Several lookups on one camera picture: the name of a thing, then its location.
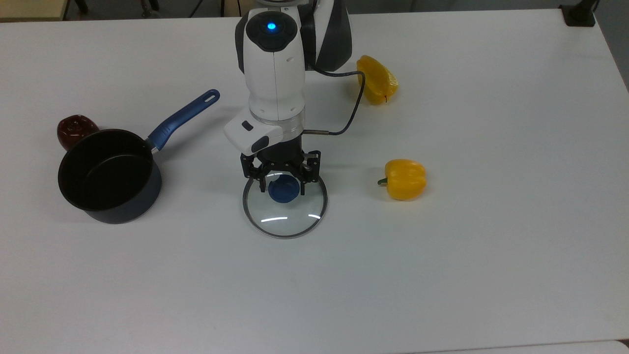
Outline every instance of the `yellow bell pepper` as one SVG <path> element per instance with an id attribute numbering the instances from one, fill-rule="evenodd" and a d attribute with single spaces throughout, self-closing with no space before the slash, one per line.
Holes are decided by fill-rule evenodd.
<path id="1" fill-rule="evenodd" d="M 398 90 L 398 80 L 391 71 L 380 64 L 378 60 L 363 55 L 356 62 L 356 70 L 365 73 L 365 97 L 372 105 L 388 102 L 389 98 Z M 358 84 L 362 85 L 362 76 L 358 76 Z"/>
<path id="2" fill-rule="evenodd" d="M 389 161 L 384 167 L 384 175 L 387 177 L 379 180 L 378 185 L 386 184 L 387 192 L 393 199 L 415 198 L 426 186 L 426 169 L 413 160 Z"/>

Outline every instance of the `white table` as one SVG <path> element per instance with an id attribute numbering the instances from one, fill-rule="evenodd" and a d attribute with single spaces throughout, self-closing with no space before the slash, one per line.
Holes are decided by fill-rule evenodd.
<path id="1" fill-rule="evenodd" d="M 222 126 L 247 102 L 237 19 L 0 24 L 1 353 L 408 353 L 629 337 L 629 94 L 598 27 L 559 10 L 352 17 L 351 69 L 397 75 L 323 153 L 328 214 L 245 219 Z M 207 89 L 156 155 L 156 204 L 96 222 L 57 187 L 57 122 L 141 136 Z M 308 73 L 308 128 L 355 78 Z M 413 202 L 376 181 L 410 158 Z"/>

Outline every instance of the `floor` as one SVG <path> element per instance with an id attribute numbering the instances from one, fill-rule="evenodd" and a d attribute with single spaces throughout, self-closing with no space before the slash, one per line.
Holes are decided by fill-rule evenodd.
<path id="1" fill-rule="evenodd" d="M 81 14 L 70 0 L 66 19 L 113 20 L 143 18 L 139 0 L 85 0 L 89 13 Z M 158 0 L 159 11 L 147 18 L 188 17 L 198 0 Z M 474 11 L 493 9 L 557 8 L 560 4 L 575 4 L 577 0 L 345 0 L 350 13 L 393 13 L 408 11 Z M 220 0 L 203 0 L 194 17 L 220 16 Z M 601 0 L 596 10 L 611 53 L 629 88 L 629 1 Z"/>

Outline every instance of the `black cable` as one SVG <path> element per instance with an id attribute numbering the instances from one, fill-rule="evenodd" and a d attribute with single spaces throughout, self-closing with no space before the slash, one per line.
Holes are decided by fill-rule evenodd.
<path id="1" fill-rule="evenodd" d="M 316 135 L 341 135 L 345 133 L 345 131 L 350 127 L 350 124 L 352 124 L 354 116 L 356 116 L 356 111 L 358 110 L 360 99 L 362 98 L 362 93 L 363 91 L 365 91 L 365 82 L 367 81 L 367 78 L 365 77 L 365 73 L 362 71 L 350 71 L 350 72 L 339 72 L 337 74 L 334 72 L 323 71 L 310 63 L 308 64 L 310 65 L 311 68 L 313 68 L 314 71 L 325 76 L 345 77 L 345 76 L 352 76 L 352 75 L 360 75 L 362 77 L 362 82 L 360 84 L 360 92 L 358 93 L 358 98 L 356 99 L 356 105 L 354 106 L 352 115 L 350 116 L 350 119 L 347 121 L 345 128 L 339 130 L 338 132 L 329 132 L 327 130 L 304 130 L 303 132 L 304 134 L 316 134 Z"/>
<path id="2" fill-rule="evenodd" d="M 192 11 L 192 13 L 190 14 L 190 16 L 188 16 L 188 18 L 192 18 L 194 16 L 194 13 L 199 9 L 199 6 L 201 5 L 201 3 L 203 2 L 203 0 L 199 0 L 199 3 L 197 4 L 197 6 L 194 8 L 194 10 Z"/>

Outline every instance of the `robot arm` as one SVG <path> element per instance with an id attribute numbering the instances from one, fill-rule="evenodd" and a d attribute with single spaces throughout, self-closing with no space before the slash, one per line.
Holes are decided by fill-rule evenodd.
<path id="1" fill-rule="evenodd" d="M 250 92 L 249 105 L 224 131 L 246 156 L 301 135 L 306 62 L 334 71 L 352 54 L 349 17 L 342 0 L 291 6 L 298 2 L 253 9 L 237 25 L 238 65 Z"/>

